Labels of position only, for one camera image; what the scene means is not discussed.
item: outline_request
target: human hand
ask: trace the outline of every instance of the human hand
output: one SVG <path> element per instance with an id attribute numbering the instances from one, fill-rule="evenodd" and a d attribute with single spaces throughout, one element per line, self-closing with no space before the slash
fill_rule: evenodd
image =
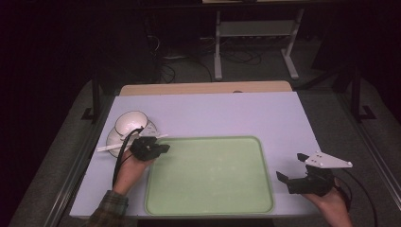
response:
<path id="1" fill-rule="evenodd" d="M 121 160 L 123 163 L 118 171 L 113 191 L 126 196 L 131 187 L 141 178 L 145 169 L 154 162 L 154 159 L 140 161 L 129 150 L 126 150 Z"/>
<path id="2" fill-rule="evenodd" d="M 352 227 L 347 207 L 341 193 L 333 187 L 326 195 L 320 197 L 315 194 L 303 194 L 321 211 L 324 219 L 332 227 Z"/>

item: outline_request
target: flannel shirt sleeve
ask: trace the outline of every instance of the flannel shirt sleeve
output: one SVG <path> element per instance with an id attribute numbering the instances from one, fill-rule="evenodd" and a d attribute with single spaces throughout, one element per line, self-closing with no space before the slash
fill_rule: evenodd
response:
<path id="1" fill-rule="evenodd" d="M 108 190 L 86 226 L 124 226 L 128 198 Z"/>

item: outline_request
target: cable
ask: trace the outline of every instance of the cable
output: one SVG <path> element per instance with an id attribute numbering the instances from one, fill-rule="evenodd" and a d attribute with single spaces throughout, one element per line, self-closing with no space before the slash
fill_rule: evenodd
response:
<path id="1" fill-rule="evenodd" d="M 187 62 L 194 62 L 194 63 L 196 63 L 196 64 L 202 66 L 203 68 L 205 68 L 206 71 L 207 71 L 207 74 L 209 75 L 210 81 L 213 82 L 213 76 L 212 76 L 212 73 L 210 72 L 209 68 L 208 68 L 206 65 L 204 65 L 203 63 L 199 62 L 199 61 L 189 59 L 189 57 L 188 57 L 188 58 L 185 58 L 185 59 L 175 60 L 175 61 L 173 61 L 172 63 L 185 62 L 185 61 L 187 61 Z"/>
<path id="2" fill-rule="evenodd" d="M 208 50 L 209 48 L 215 46 L 216 41 L 215 41 L 215 38 L 214 38 L 214 37 L 208 37 L 208 38 L 203 39 L 203 41 L 206 41 L 206 40 L 207 40 L 207 41 L 211 40 L 212 42 L 211 42 L 210 44 L 208 44 L 207 46 L 202 47 L 203 50 Z"/>
<path id="3" fill-rule="evenodd" d="M 154 57 L 156 57 L 157 50 L 159 49 L 161 42 L 160 42 L 159 38 L 157 38 L 156 36 L 153 36 L 153 35 L 148 35 L 148 38 L 155 39 L 157 42 L 156 47 L 154 48 L 153 52 L 150 52 Z"/>
<path id="4" fill-rule="evenodd" d="M 166 72 L 166 71 L 163 69 L 163 67 L 166 67 L 166 68 L 170 69 L 170 70 L 172 71 L 172 74 L 168 74 L 168 72 Z M 163 79 L 166 83 L 171 83 L 171 82 L 173 82 L 173 81 L 175 80 L 176 72 L 175 72 L 175 70 L 174 70 L 171 66 L 166 65 L 166 64 L 162 64 L 162 65 L 161 65 L 161 71 L 162 71 L 161 77 L 162 77 L 162 79 Z M 163 75 L 163 73 L 166 74 L 166 75 L 171 76 L 171 79 L 170 79 L 170 80 L 167 80 L 167 79 L 165 78 L 165 76 Z"/>
<path id="5" fill-rule="evenodd" d="M 121 162 L 121 166 L 125 163 L 125 161 L 127 161 L 127 159 L 129 159 L 132 156 L 132 154 L 130 154 L 127 158 L 125 158 L 122 162 Z"/>
<path id="6" fill-rule="evenodd" d="M 362 184 L 356 177 L 354 177 L 350 172 L 348 172 L 348 171 L 345 170 L 345 169 L 342 169 L 342 171 L 344 171 L 344 172 L 345 172 L 346 174 L 348 174 L 352 179 L 354 179 L 354 181 L 355 181 L 357 184 L 359 184 L 360 188 L 361 188 L 361 189 L 363 190 L 363 192 L 365 193 L 366 197 L 367 197 L 368 200 L 369 200 L 369 203 L 371 204 L 372 211 L 373 211 L 373 213 L 374 213 L 374 220 L 375 220 L 375 227 L 376 227 L 376 226 L 377 226 L 377 212 L 376 212 L 376 209 L 375 209 L 374 202 L 373 202 L 372 198 L 369 196 L 368 191 L 367 191 L 366 188 L 363 186 L 363 184 Z"/>
<path id="7" fill-rule="evenodd" d="M 277 44 L 281 41 L 282 39 L 280 37 L 276 37 L 273 42 L 271 42 L 267 47 L 264 48 L 264 50 L 261 53 L 257 53 L 256 51 L 251 51 L 251 48 L 249 47 L 249 44 L 246 44 L 245 42 L 242 42 L 242 45 L 246 48 L 245 51 L 242 51 L 242 53 L 248 54 L 250 57 L 248 59 L 241 59 L 235 54 L 229 54 L 227 52 L 221 52 L 220 55 L 224 57 L 225 60 L 231 61 L 234 63 L 243 63 L 243 64 L 248 64 L 248 65 L 258 65 L 262 62 L 262 56 L 263 54 L 268 51 L 269 48 L 271 48 L 274 44 Z M 227 57 L 227 55 L 230 55 L 234 59 L 230 59 Z"/>
<path id="8" fill-rule="evenodd" d="M 351 187 L 342 178 L 339 178 L 338 176 L 336 176 L 336 178 L 339 179 L 341 181 L 341 183 L 344 184 L 347 187 L 347 190 L 349 192 L 348 199 L 350 200 L 350 206 L 349 206 L 349 210 L 350 210 L 351 209 L 351 202 L 352 202 L 352 199 L 353 199 L 353 193 L 352 193 Z"/>
<path id="9" fill-rule="evenodd" d="M 120 171 L 120 167 L 121 167 L 121 165 L 122 165 L 121 159 L 123 158 L 123 154 L 124 154 L 125 148 L 126 148 L 128 142 L 130 141 L 131 136 L 132 136 L 133 133 L 136 132 L 136 131 L 138 131 L 138 130 L 131 131 L 130 134 L 127 135 L 127 137 L 124 139 L 123 146 L 121 146 L 120 152 L 118 153 L 117 161 L 116 161 L 115 167 L 114 167 L 113 186 L 114 186 L 114 184 L 115 184 L 115 181 L 117 180 L 117 175 L 118 175 L 118 172 Z"/>

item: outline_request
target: green tray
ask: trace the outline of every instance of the green tray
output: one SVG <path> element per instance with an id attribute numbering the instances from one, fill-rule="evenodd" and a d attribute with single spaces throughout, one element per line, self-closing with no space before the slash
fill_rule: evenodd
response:
<path id="1" fill-rule="evenodd" d="M 154 216 L 268 213 L 269 174 L 252 136 L 165 138 L 170 145 L 150 168 L 146 210 Z"/>

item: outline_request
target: black cable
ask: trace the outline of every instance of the black cable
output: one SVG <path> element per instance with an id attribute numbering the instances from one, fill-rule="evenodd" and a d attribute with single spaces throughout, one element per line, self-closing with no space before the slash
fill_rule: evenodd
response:
<path id="1" fill-rule="evenodd" d="M 128 142 L 130 141 L 130 138 L 133 135 L 133 133 L 134 132 L 138 132 L 139 133 L 141 130 L 136 129 L 134 131 L 131 131 L 130 134 L 128 134 L 127 137 L 124 139 L 123 146 L 121 146 L 121 149 L 120 149 L 120 152 L 118 153 L 117 161 L 116 161 L 115 167 L 114 167 L 113 186 L 115 184 L 115 181 L 117 180 L 117 175 L 118 175 L 118 172 L 120 171 L 120 167 L 122 165 L 121 159 L 123 158 L 123 154 L 124 154 L 124 151 L 126 149 L 126 146 L 127 146 Z"/>
<path id="2" fill-rule="evenodd" d="M 156 47 L 153 48 L 154 50 L 150 50 L 151 55 L 152 55 L 153 57 L 156 57 L 157 51 L 158 51 L 158 49 L 160 48 L 161 42 L 160 42 L 159 38 L 157 38 L 157 36 L 153 36 L 153 35 L 148 35 L 148 39 L 149 39 L 149 42 L 150 42 L 150 40 L 152 40 L 152 39 L 153 39 L 153 40 L 156 40 L 156 42 L 157 42 Z"/>
<path id="3" fill-rule="evenodd" d="M 226 45 L 230 41 L 230 39 L 231 39 L 231 37 L 221 37 L 220 38 L 220 48 L 222 48 L 224 45 Z M 201 47 L 199 51 L 193 52 L 192 55 L 205 56 L 205 55 L 209 55 L 209 54 L 215 54 L 216 40 L 213 37 L 210 38 L 210 40 L 212 40 L 211 44 L 207 45 L 206 47 Z"/>
<path id="4" fill-rule="evenodd" d="M 215 49 L 215 46 L 216 46 L 215 38 L 213 37 L 205 38 L 203 40 L 200 40 L 199 46 L 197 47 L 196 51 L 191 51 L 191 55 L 198 56 L 212 53 Z"/>
<path id="5" fill-rule="evenodd" d="M 129 159 L 132 156 L 132 154 L 130 154 L 127 158 L 125 158 L 122 162 L 121 162 L 121 166 L 125 163 L 125 161 L 127 161 L 127 159 Z"/>
<path id="6" fill-rule="evenodd" d="M 352 193 L 352 190 L 351 190 L 351 187 L 342 178 L 339 178 L 338 176 L 336 176 L 336 178 L 339 179 L 341 181 L 341 183 L 344 184 L 347 187 L 347 190 L 348 190 L 348 193 L 349 193 L 348 199 L 350 200 L 350 209 L 351 209 L 351 202 L 352 202 L 352 199 L 354 197 L 353 193 Z"/>
<path id="7" fill-rule="evenodd" d="M 206 65 L 204 65 L 203 63 L 201 63 L 201 62 L 199 62 L 199 61 L 196 61 L 196 60 L 192 60 L 192 59 L 190 59 L 190 57 L 187 57 L 187 58 L 184 58 L 184 59 L 171 60 L 171 61 L 172 61 L 172 63 L 185 62 L 185 61 L 187 61 L 187 62 L 194 62 L 194 63 L 196 63 L 196 64 L 198 64 L 198 65 L 200 65 L 200 66 L 202 66 L 203 68 L 206 69 L 207 74 L 209 75 L 210 81 L 213 82 L 213 76 L 212 76 L 212 74 L 210 73 L 209 68 L 208 68 Z"/>
<path id="8" fill-rule="evenodd" d="M 363 184 L 356 178 L 354 177 L 349 171 L 342 169 L 342 171 L 344 171 L 346 174 L 348 174 L 352 179 L 354 179 L 354 181 L 360 186 L 360 188 L 363 190 L 363 192 L 365 193 L 366 197 L 369 200 L 369 203 L 371 204 L 372 207 L 372 211 L 374 213 L 374 220 L 375 220 L 375 227 L 377 227 L 377 212 L 375 209 L 375 205 L 374 202 L 372 200 L 372 198 L 369 196 L 368 191 L 366 190 L 366 188 L 363 186 Z"/>
<path id="9" fill-rule="evenodd" d="M 163 67 L 166 67 L 166 68 L 168 68 L 169 70 L 171 70 L 171 71 L 172 71 L 172 74 L 168 74 L 168 72 L 166 72 L 166 70 L 164 70 Z M 175 72 L 175 70 L 174 70 L 171 66 L 166 65 L 166 64 L 162 64 L 162 65 L 161 65 L 161 71 L 162 71 L 162 79 L 163 79 L 166 83 L 171 83 L 171 82 L 173 82 L 173 81 L 175 80 L 176 72 Z M 171 76 L 171 79 L 170 79 L 170 80 L 167 80 L 167 79 L 165 78 L 165 75 L 164 75 L 164 74 L 165 74 L 165 75 L 168 75 L 168 76 Z"/>
<path id="10" fill-rule="evenodd" d="M 263 48 L 264 50 L 261 53 L 257 53 L 256 51 L 252 51 L 251 48 L 248 46 L 248 44 L 245 44 L 244 42 L 242 43 L 242 45 L 246 48 L 245 51 L 242 51 L 245 54 L 248 54 L 250 57 L 248 59 L 241 59 L 238 56 L 236 56 L 235 54 L 229 54 L 226 53 L 225 51 L 221 51 L 220 55 L 227 61 L 231 61 L 234 63 L 243 63 L 243 64 L 247 64 L 247 65 L 259 65 L 262 62 L 262 55 L 268 51 L 269 48 L 271 48 L 274 44 L 277 44 L 281 41 L 282 39 L 280 38 L 276 38 L 273 42 L 271 42 L 268 46 L 266 46 L 265 48 Z"/>

